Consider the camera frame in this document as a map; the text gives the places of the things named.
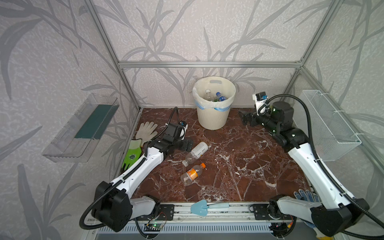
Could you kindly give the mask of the clear bottle orange label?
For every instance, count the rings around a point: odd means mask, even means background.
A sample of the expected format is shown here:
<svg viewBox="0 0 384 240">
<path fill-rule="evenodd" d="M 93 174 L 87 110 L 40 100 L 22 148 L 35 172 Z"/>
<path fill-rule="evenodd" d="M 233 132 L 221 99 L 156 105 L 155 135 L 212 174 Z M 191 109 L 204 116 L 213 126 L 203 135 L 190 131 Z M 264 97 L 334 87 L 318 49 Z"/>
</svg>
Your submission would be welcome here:
<svg viewBox="0 0 384 240">
<path fill-rule="evenodd" d="M 203 171 L 206 169 L 206 165 L 201 163 L 200 165 L 193 166 L 186 173 L 181 175 L 181 181 L 185 186 L 192 185 L 194 180 L 203 174 Z"/>
</svg>

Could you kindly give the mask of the crushed clear bottle blue label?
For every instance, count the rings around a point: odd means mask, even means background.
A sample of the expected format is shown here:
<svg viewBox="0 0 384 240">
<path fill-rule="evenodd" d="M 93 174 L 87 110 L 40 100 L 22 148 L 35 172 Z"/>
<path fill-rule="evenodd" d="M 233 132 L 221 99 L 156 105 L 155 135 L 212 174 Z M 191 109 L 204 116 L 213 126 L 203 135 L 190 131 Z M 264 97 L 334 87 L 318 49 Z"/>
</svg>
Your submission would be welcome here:
<svg viewBox="0 0 384 240">
<path fill-rule="evenodd" d="M 227 98 L 221 94 L 220 92 L 217 92 L 216 93 L 216 99 L 215 99 L 215 102 L 223 102 L 225 101 Z"/>
</svg>

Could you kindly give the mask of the clear bottle white cap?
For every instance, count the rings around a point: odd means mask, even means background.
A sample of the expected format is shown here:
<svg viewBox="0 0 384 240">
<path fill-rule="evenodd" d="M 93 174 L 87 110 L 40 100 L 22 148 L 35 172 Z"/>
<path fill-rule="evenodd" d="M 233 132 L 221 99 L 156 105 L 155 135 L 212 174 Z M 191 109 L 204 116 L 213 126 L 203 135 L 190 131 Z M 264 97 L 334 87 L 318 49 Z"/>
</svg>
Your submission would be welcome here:
<svg viewBox="0 0 384 240">
<path fill-rule="evenodd" d="M 213 102 L 215 100 L 215 96 L 212 95 L 211 90 L 207 89 L 206 90 L 206 98 L 207 101 Z"/>
</svg>

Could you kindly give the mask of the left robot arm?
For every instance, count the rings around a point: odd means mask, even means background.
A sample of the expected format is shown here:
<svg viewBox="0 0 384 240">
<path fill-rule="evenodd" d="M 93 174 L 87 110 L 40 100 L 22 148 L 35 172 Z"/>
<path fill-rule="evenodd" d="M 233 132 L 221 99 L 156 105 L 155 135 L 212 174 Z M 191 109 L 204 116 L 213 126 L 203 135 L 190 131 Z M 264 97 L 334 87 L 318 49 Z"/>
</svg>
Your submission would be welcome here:
<svg viewBox="0 0 384 240">
<path fill-rule="evenodd" d="M 135 142 L 143 148 L 143 154 L 129 168 L 112 182 L 101 182 L 95 191 L 94 202 L 80 217 L 83 230 L 109 227 L 121 231 L 129 221 L 141 216 L 156 216 L 160 210 L 159 201 L 144 196 L 132 196 L 149 173 L 176 150 L 190 152 L 193 141 L 185 138 L 188 124 L 180 119 L 176 124 L 167 122 L 165 128 L 156 132 L 157 124 L 146 122 L 140 125 Z"/>
</svg>

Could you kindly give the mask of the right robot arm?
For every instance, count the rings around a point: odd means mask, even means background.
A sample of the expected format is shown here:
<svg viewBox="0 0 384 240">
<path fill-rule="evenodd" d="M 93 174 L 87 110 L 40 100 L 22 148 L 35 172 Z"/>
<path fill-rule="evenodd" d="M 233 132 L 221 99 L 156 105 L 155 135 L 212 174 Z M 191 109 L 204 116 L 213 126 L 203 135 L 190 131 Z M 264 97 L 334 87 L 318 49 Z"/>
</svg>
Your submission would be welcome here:
<svg viewBox="0 0 384 240">
<path fill-rule="evenodd" d="M 362 239 L 382 240 L 383 236 L 367 236 L 349 232 L 347 229 L 355 225 L 363 216 L 367 216 L 380 227 L 384 223 L 369 212 L 369 205 L 364 199 L 357 199 L 348 191 L 324 164 L 316 152 L 312 118 L 307 105 L 298 97 L 286 95 L 296 100 L 303 107 L 308 132 L 293 127 L 294 109 L 284 101 L 272 102 L 275 97 L 268 98 L 265 92 L 253 94 L 255 111 L 239 111 L 243 125 L 262 126 L 285 152 L 299 165 L 308 177 L 315 194 L 306 194 L 299 199 L 278 195 L 269 201 L 267 212 L 269 217 L 280 220 L 290 216 L 291 223 L 285 227 L 274 227 L 277 239 L 289 235 L 298 219 L 314 225 L 324 237 L 333 237 L 338 233 Z"/>
</svg>

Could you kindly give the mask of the translucent white bin liner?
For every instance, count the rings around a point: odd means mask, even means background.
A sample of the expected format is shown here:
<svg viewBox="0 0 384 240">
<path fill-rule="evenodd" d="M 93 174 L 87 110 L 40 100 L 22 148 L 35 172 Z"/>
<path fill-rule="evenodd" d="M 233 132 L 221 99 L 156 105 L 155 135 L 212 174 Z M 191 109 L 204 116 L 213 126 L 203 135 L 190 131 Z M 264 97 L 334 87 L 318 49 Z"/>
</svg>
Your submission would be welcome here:
<svg viewBox="0 0 384 240">
<path fill-rule="evenodd" d="M 210 90 L 212 95 L 220 92 L 226 99 L 221 102 L 210 102 L 205 99 L 206 90 Z M 225 112 L 230 109 L 235 100 L 236 92 L 237 89 L 231 81 L 217 76 L 197 80 L 192 90 L 196 106 L 199 109 L 215 109 L 219 112 Z"/>
</svg>

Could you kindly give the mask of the white ribbed trash bin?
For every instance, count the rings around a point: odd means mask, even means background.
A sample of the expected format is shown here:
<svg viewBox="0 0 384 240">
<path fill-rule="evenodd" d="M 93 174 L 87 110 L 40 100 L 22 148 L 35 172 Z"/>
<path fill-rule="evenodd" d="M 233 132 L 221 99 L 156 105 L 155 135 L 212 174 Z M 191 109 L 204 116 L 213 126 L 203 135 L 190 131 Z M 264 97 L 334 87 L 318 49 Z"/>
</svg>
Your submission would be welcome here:
<svg viewBox="0 0 384 240">
<path fill-rule="evenodd" d="M 225 112 L 219 112 L 215 109 L 201 110 L 197 107 L 199 123 L 207 130 L 218 130 L 226 124 L 230 109 Z"/>
</svg>

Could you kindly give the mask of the clear bottle white yellow label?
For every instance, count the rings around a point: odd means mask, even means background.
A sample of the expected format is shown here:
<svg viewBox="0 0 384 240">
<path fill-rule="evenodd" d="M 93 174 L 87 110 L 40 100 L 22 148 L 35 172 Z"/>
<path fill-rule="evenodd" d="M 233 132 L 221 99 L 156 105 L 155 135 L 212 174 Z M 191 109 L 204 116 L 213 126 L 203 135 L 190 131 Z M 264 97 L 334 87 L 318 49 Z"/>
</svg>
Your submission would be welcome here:
<svg viewBox="0 0 384 240">
<path fill-rule="evenodd" d="M 199 159 L 207 150 L 209 149 L 208 145 L 205 142 L 200 142 L 196 145 L 191 152 L 189 152 L 185 159 L 182 161 L 182 164 L 187 167 L 188 165 L 194 163 Z"/>
</svg>

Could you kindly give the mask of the white knit glove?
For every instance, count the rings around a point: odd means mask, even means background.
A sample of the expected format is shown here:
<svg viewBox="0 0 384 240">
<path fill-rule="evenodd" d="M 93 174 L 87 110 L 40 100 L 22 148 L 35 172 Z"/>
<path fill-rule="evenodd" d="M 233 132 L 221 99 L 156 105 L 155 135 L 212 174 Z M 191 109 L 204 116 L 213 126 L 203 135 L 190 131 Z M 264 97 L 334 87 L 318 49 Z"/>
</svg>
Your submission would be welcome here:
<svg viewBox="0 0 384 240">
<path fill-rule="evenodd" d="M 158 132 L 156 132 L 157 126 L 154 122 L 145 122 L 140 125 L 135 140 L 141 140 L 141 147 L 158 134 Z"/>
</svg>

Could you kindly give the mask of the green black work glove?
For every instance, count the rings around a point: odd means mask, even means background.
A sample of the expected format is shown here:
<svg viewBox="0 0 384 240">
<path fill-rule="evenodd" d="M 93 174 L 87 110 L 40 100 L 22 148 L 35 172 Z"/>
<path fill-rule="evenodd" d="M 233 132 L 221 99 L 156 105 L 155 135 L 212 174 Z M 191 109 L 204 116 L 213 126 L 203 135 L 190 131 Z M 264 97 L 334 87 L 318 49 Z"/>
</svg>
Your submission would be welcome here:
<svg viewBox="0 0 384 240">
<path fill-rule="evenodd" d="M 141 156 L 142 154 L 142 139 L 131 140 L 128 147 L 127 154 L 124 158 L 123 164 L 120 169 L 120 174 L 124 173 L 128 168 L 130 168 Z"/>
</svg>

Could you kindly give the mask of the light blue garden trowel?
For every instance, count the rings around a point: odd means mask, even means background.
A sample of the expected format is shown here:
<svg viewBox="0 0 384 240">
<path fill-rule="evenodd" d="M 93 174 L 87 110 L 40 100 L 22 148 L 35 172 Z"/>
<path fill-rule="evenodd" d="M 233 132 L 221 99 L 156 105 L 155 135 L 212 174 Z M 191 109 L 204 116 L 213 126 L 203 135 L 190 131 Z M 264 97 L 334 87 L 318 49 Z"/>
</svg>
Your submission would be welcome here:
<svg viewBox="0 0 384 240">
<path fill-rule="evenodd" d="M 215 203 L 208 205 L 206 200 L 201 200 L 191 205 L 191 213 L 205 217 L 208 215 L 209 209 L 227 209 L 229 207 L 229 203 Z"/>
</svg>

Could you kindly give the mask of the green circuit board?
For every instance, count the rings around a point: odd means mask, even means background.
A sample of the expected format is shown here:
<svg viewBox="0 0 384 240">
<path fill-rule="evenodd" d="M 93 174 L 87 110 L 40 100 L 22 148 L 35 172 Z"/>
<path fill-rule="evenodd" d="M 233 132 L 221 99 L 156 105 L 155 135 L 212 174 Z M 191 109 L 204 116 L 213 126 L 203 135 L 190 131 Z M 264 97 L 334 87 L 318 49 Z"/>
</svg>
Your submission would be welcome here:
<svg viewBox="0 0 384 240">
<path fill-rule="evenodd" d="M 166 225 L 166 222 L 162 223 L 147 223 L 144 225 L 144 232 L 160 232 Z"/>
</svg>

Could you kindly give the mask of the blue dotted work glove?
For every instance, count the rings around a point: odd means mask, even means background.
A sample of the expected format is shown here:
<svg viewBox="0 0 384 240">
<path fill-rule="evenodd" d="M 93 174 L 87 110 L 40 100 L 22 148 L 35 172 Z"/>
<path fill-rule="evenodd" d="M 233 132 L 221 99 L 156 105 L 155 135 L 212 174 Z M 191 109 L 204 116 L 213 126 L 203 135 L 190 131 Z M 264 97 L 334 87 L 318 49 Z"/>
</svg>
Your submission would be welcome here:
<svg viewBox="0 0 384 240">
<path fill-rule="evenodd" d="M 320 202 L 320 198 L 317 194 L 309 191 L 309 190 L 302 190 L 302 189 L 299 189 L 297 192 L 294 192 L 294 196 L 296 199 L 298 200 L 303 200 L 303 201 L 307 201 L 307 202 L 313 202 L 313 203 L 319 203 Z M 318 228 L 314 225 L 314 224 L 311 224 L 309 222 L 306 222 L 304 221 L 304 223 L 309 227 L 311 228 L 312 230 L 315 231 L 316 233 L 316 238 L 318 240 L 333 240 L 334 237 L 328 237 L 328 236 L 325 236 L 323 233 L 321 233 Z"/>
</svg>

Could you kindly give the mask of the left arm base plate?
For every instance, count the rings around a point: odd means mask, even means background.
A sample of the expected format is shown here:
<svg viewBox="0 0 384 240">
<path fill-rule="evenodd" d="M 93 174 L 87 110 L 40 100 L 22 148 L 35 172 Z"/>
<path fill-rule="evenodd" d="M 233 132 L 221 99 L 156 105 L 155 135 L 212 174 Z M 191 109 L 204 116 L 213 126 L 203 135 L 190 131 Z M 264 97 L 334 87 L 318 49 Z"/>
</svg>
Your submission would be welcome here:
<svg viewBox="0 0 384 240">
<path fill-rule="evenodd" d="M 138 217 L 138 221 L 149 221 L 152 219 L 160 221 L 172 221 L 174 219 L 175 205 L 174 204 L 158 204 L 149 215 Z"/>
</svg>

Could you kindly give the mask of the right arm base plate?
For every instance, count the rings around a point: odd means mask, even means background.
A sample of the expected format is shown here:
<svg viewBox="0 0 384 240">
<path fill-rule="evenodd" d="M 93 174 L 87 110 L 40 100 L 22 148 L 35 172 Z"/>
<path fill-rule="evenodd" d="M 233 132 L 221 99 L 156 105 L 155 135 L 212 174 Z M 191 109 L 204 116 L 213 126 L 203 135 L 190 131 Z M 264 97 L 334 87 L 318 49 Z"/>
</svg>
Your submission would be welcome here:
<svg viewBox="0 0 384 240">
<path fill-rule="evenodd" d="M 294 219 L 291 215 L 282 214 L 275 205 L 267 203 L 250 205 L 249 211 L 254 214 L 255 220 L 276 220 L 285 222 Z"/>
</svg>

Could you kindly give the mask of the clear wall shelf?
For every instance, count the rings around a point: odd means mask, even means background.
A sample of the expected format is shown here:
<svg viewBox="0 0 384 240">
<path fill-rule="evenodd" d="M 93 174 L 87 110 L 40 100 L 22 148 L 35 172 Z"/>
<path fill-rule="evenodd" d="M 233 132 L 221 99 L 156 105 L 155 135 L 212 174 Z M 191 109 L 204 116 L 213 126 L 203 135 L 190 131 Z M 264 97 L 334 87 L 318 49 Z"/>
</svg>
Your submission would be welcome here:
<svg viewBox="0 0 384 240">
<path fill-rule="evenodd" d="M 54 163 L 86 163 L 120 104 L 117 97 L 90 94 L 42 155 Z"/>
</svg>

